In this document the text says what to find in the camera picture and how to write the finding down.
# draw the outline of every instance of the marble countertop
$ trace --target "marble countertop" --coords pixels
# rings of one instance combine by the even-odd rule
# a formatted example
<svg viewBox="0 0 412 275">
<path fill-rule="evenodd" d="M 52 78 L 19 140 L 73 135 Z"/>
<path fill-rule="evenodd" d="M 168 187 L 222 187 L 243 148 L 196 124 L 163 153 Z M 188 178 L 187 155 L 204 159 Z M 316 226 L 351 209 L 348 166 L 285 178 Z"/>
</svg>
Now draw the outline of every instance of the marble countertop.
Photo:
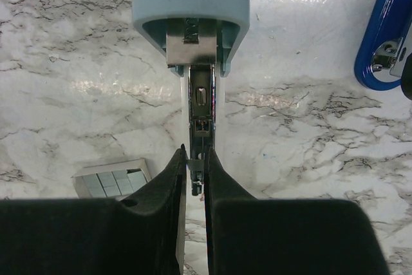
<svg viewBox="0 0 412 275">
<path fill-rule="evenodd" d="M 225 169 L 258 198 L 345 198 L 393 274 L 412 270 L 411 103 L 360 86 L 375 0 L 251 0 L 226 78 Z M 84 166 L 182 142 L 180 80 L 131 25 L 131 0 L 0 0 L 0 197 L 74 197 Z M 187 274 L 208 274 L 203 202 L 187 206 Z"/>
</svg>

